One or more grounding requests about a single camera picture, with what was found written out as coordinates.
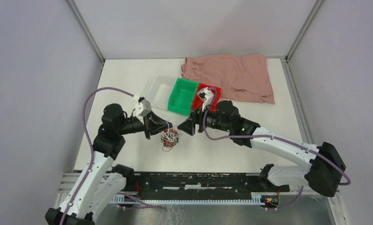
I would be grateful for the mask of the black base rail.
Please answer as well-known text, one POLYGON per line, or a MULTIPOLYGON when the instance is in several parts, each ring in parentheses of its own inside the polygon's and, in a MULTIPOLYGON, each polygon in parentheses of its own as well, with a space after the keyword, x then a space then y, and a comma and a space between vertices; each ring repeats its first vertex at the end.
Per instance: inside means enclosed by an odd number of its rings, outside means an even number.
POLYGON ((122 192, 143 200, 250 200, 252 193, 289 192, 257 173, 135 172, 122 192))

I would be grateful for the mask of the clear plastic bin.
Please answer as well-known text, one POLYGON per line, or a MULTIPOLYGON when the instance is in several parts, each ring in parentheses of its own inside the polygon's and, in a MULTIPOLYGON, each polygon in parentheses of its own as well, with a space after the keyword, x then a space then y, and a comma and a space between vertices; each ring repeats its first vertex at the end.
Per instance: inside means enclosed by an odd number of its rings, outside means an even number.
POLYGON ((168 102, 174 88, 176 77, 159 75, 148 83, 145 98, 152 107, 167 110, 168 102))

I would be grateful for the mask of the green plastic bin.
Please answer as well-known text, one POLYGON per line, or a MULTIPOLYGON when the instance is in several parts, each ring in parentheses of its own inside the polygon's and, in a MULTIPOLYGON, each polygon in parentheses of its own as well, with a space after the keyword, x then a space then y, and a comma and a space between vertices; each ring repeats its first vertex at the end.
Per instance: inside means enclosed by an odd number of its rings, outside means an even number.
POLYGON ((198 82, 178 78, 169 96, 167 110, 189 115, 198 86, 198 82))

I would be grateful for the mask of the pink cloth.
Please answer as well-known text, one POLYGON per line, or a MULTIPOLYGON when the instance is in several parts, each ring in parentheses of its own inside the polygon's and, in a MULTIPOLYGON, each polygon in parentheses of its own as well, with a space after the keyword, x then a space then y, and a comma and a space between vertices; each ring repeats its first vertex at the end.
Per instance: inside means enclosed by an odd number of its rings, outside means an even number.
POLYGON ((221 88, 222 98, 275 104, 267 57, 263 54, 186 57, 181 74, 184 79, 221 88))

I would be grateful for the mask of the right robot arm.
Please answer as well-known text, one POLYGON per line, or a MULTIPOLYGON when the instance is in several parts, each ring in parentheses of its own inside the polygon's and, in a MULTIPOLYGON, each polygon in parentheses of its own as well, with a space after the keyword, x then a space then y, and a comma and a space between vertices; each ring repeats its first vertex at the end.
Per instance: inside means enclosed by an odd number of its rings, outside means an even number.
POLYGON ((258 179, 259 187, 271 191, 276 186, 309 186, 313 191, 326 197, 333 197, 339 186, 351 183, 345 174, 346 165, 336 147, 328 142, 322 145, 298 142, 278 135, 260 124, 243 118, 230 100, 218 102, 214 112, 212 106, 199 107, 178 125, 178 129, 193 136, 195 127, 210 140, 214 138, 208 128, 228 132, 224 139, 252 149, 263 150, 294 163, 293 166, 265 165, 258 179))

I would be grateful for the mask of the red plastic bin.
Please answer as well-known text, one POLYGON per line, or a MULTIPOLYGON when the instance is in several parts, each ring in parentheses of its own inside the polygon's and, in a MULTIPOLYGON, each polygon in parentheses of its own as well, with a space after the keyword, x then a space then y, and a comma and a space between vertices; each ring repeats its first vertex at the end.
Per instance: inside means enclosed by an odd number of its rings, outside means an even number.
POLYGON ((199 83, 196 95, 191 105, 191 111, 196 109, 204 111, 203 107, 209 105, 210 112, 215 113, 216 105, 220 99, 220 96, 221 88, 199 83))

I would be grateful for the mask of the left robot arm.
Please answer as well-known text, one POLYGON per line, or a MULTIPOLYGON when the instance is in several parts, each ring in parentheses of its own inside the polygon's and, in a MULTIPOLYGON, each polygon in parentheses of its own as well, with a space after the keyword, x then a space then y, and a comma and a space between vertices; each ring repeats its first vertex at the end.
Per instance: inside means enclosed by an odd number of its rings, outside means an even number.
POLYGON ((90 158, 68 196, 58 208, 49 208, 45 219, 50 225, 94 225, 104 208, 121 190, 135 185, 134 170, 116 165, 104 184, 104 174, 110 169, 126 143, 127 134, 143 132, 149 139, 172 128, 172 123, 155 115, 146 100, 135 106, 135 116, 128 117, 119 104, 104 108, 102 124, 90 144, 90 158))

